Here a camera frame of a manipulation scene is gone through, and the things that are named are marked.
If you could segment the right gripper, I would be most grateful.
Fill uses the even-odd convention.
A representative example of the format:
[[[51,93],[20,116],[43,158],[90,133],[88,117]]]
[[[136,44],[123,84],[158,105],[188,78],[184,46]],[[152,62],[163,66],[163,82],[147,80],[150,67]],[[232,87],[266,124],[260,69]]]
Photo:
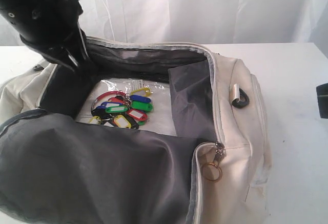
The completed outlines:
[[[328,83],[317,86],[316,93],[320,117],[328,119]]]

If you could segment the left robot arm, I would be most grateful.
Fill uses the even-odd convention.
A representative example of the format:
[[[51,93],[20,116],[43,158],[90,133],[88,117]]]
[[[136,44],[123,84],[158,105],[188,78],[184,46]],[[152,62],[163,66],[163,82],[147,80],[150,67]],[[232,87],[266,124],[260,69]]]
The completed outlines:
[[[79,0],[1,0],[1,16],[47,61],[77,72],[88,60]]]

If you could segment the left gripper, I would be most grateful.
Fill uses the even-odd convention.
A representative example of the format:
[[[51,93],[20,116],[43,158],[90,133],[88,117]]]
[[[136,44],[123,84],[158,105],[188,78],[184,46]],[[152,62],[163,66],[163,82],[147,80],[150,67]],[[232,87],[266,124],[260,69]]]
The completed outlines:
[[[46,61],[64,66],[73,72],[85,72],[89,64],[86,48],[86,35],[77,25],[69,35],[59,43],[36,44],[20,37],[21,41]]]

